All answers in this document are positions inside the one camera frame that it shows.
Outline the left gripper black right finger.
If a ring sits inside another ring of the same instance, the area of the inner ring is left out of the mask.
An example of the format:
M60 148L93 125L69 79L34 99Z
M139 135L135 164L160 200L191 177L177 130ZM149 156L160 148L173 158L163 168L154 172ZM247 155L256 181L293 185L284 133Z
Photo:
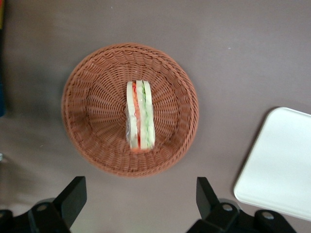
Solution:
M236 206L228 201L219 201L205 177L197 178L196 204L201 219L215 230L229 230L239 216Z

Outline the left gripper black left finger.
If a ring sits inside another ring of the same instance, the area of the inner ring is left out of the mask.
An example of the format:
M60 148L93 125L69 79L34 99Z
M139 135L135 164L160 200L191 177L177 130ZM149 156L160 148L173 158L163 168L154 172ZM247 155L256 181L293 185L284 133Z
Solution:
M32 207L28 212L31 232L69 233L86 201L86 178L77 176L53 201Z

